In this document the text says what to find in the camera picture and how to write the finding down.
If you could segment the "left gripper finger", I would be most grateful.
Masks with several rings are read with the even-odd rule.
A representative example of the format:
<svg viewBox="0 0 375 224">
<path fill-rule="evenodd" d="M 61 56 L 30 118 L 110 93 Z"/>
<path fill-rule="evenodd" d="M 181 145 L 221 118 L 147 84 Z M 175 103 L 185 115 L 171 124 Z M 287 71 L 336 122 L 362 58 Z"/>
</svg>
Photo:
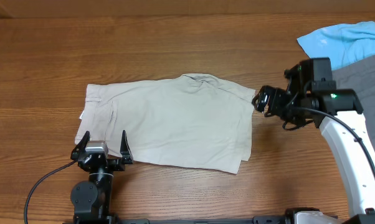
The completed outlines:
<svg viewBox="0 0 375 224">
<path fill-rule="evenodd" d="M 70 158 L 73 161 L 77 161 L 78 157 L 81 153 L 85 152 L 85 148 L 87 146 L 87 143 L 90 140 L 90 132 L 86 131 L 83 135 L 83 138 L 80 140 L 80 142 L 74 147 L 74 149 L 71 152 Z"/>
<path fill-rule="evenodd" d="M 123 159 L 131 159 L 131 151 L 128 145 L 126 131 L 123 130 L 120 144 L 120 154 Z"/>
</svg>

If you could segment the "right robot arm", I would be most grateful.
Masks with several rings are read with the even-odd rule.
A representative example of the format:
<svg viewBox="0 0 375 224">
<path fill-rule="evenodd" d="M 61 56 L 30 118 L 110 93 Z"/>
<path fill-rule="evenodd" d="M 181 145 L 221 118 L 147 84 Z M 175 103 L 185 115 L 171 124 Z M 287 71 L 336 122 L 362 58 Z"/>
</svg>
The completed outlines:
<svg viewBox="0 0 375 224">
<path fill-rule="evenodd" d="M 357 94 L 337 88 L 329 58 L 303 60 L 284 77 L 287 88 L 264 85 L 254 108 L 292 124 L 292 131 L 313 123 L 338 165 L 349 202 L 347 222 L 375 223 L 375 151 Z"/>
</svg>

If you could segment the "beige shorts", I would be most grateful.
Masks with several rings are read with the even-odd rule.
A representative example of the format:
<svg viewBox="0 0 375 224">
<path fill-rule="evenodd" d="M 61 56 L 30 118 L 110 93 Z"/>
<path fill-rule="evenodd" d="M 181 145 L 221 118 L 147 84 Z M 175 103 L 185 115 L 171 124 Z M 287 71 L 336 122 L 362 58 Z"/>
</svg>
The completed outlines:
<svg viewBox="0 0 375 224">
<path fill-rule="evenodd" d="M 75 140 L 89 132 L 119 156 L 126 136 L 135 161 L 236 174 L 251 155 L 254 95 L 202 73 L 89 84 Z"/>
</svg>

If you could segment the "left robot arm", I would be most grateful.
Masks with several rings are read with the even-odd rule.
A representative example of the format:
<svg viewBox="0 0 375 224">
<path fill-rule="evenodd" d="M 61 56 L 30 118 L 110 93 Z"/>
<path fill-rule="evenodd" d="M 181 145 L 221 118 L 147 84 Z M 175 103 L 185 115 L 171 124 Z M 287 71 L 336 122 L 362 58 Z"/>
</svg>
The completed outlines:
<svg viewBox="0 0 375 224">
<path fill-rule="evenodd" d="M 88 180 L 77 183 L 70 200 L 74 206 L 74 223 L 118 223 L 118 215 L 110 212 L 113 173 L 122 172 L 133 163 L 126 132 L 122 132 L 120 157 L 109 158 L 105 141 L 91 141 L 90 133 L 71 152 L 70 158 L 88 172 Z"/>
</svg>

